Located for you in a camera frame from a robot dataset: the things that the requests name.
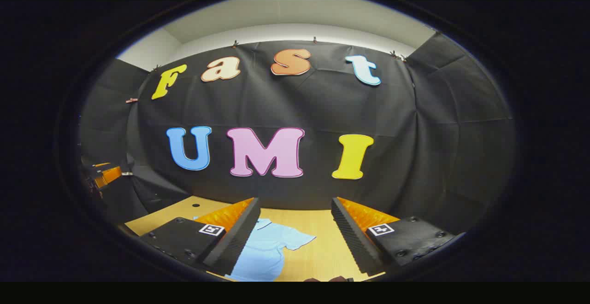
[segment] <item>light blue letter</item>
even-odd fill
[[[345,59],[346,61],[352,62],[354,74],[361,82],[369,85],[379,85],[381,83],[379,77],[371,75],[371,71],[369,70],[369,68],[377,68],[375,63],[367,61],[367,58],[364,56],[347,56]]]
[[[183,137],[186,131],[183,128],[170,128],[166,135],[170,139],[170,150],[172,159],[177,165],[186,170],[204,170],[209,165],[209,144],[207,136],[211,133],[208,126],[196,126],[190,130],[196,138],[197,158],[191,160],[184,153]]]

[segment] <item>pink letter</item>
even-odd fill
[[[254,172],[248,168],[248,161],[256,171],[264,176],[277,160],[277,167],[272,170],[276,177],[299,177],[303,170],[299,168],[299,140],[305,132],[299,128],[279,129],[272,137],[267,148],[264,148],[254,131],[250,128],[234,128],[227,132],[234,141],[233,176],[251,176]]]

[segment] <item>wooden table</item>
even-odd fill
[[[192,220],[194,216],[202,216],[229,205],[210,199],[190,197],[147,216],[127,222],[126,226],[141,236],[175,217],[181,216]],[[354,281],[364,281],[377,276],[369,277],[366,273],[360,272],[330,210],[303,211],[261,208],[260,218],[268,218],[274,223],[316,236],[316,239],[298,250],[283,249],[285,264],[276,281],[303,281],[310,277],[319,281],[329,281],[337,276],[352,277]]]

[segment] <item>shirt collar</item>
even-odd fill
[[[272,222],[270,221],[270,219],[259,219],[259,220],[257,220],[257,222],[256,222],[256,224],[255,224],[255,226],[254,226],[254,228],[255,228],[256,230],[260,230],[260,229],[262,229],[262,228],[264,228],[264,227],[268,226],[268,225],[269,225],[269,224],[271,224],[271,223],[272,223]]]

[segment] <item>light blue shirt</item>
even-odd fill
[[[234,271],[226,277],[236,281],[274,281],[283,270],[283,248],[297,250],[315,238],[296,229],[272,223],[270,219],[259,219]]]

